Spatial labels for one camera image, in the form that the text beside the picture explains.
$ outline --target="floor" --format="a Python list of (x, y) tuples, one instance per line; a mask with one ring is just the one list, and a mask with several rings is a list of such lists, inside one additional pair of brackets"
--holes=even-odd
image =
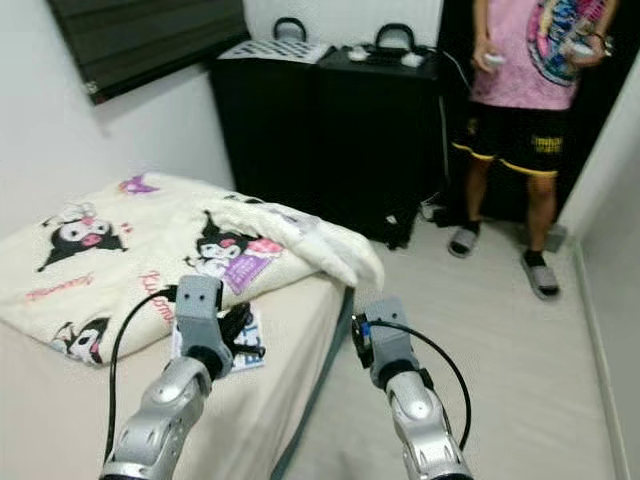
[[(376, 249), (385, 294), (399, 296), (413, 327), (456, 360), (470, 386), (473, 424), (465, 456), (476, 479), (613, 480), (594, 357), (571, 258), (548, 254), (563, 295), (535, 297), (513, 232), (486, 225), (474, 255), (451, 257), (450, 229), (416, 225), (408, 250)], [(414, 344), (448, 410), (454, 434), (463, 401), (443, 361)], [(401, 445), (384, 394), (350, 340), (327, 380), (287, 480), (404, 479)]]

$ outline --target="white wall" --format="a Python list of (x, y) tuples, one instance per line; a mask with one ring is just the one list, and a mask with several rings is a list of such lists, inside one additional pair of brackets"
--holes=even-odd
[(231, 187), (197, 67), (93, 107), (45, 0), (0, 1), (0, 238), (133, 173)]
[(580, 238), (590, 225), (621, 168), (638, 151), (639, 131), (640, 55), (558, 220), (571, 235)]
[(252, 35), (271, 38), (280, 17), (296, 17), (309, 40), (334, 45), (372, 42), (385, 23), (406, 23), (417, 41), (435, 46), (443, 0), (244, 0)]
[(605, 392), (612, 397), (605, 398), (612, 405), (612, 440), (621, 446), (615, 452), (621, 480), (640, 479), (640, 124), (634, 125), (633, 148), (618, 160), (612, 188), (581, 240), (587, 302), (605, 364)]

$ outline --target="black shorts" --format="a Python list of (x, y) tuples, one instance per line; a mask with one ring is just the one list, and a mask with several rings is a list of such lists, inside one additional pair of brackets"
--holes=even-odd
[(512, 170), (541, 177), (558, 174), (566, 111), (470, 104), (466, 128), (453, 146), (482, 161), (499, 160)]

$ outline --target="gray fabric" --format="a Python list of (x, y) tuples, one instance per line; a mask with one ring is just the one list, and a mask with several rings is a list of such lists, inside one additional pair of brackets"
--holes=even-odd
[(558, 280), (549, 267), (529, 267), (532, 280), (539, 288), (557, 288)]
[(476, 239), (478, 235), (476, 235), (471, 230), (467, 230), (466, 228), (459, 228), (458, 231), (451, 238), (451, 243), (457, 243), (466, 247), (468, 250), (471, 250), (476, 243)]

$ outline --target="bed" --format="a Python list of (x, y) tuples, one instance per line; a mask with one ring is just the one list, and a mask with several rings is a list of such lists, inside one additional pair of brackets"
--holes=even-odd
[[(266, 365), (214, 384), (176, 480), (281, 478), (287, 460), (281, 458), (312, 407), (321, 373), (333, 360), (331, 347), (344, 339), (350, 296), (326, 275), (264, 294), (254, 304), (262, 316)], [(0, 352), (3, 478), (97, 478), (108, 369), (88, 369), (4, 324)], [(118, 431), (168, 358), (164, 339), (122, 360)]]
[[(3, 477), (97, 478), (117, 332), (142, 299), (199, 274), (223, 281), (223, 308), (251, 301), (267, 355), (214, 383), (174, 478), (282, 478), (348, 331), (354, 288), (382, 286), (369, 242), (284, 205), (160, 174), (52, 213), (0, 240)], [(153, 299), (127, 329), (117, 431), (169, 361), (172, 308)]]

